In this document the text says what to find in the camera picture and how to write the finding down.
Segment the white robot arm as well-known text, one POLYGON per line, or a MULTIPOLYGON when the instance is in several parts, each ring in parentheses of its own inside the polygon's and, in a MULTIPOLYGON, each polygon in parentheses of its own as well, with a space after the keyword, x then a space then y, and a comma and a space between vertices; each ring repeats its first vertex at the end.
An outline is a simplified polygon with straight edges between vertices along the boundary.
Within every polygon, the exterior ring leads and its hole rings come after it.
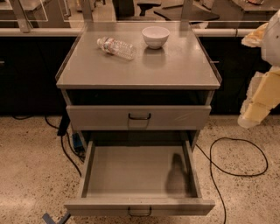
POLYGON ((260 124, 280 104, 280 10, 268 23, 245 36, 244 46, 260 47, 262 60, 271 65, 266 73, 256 72, 241 105, 238 124, 249 129, 260 124))

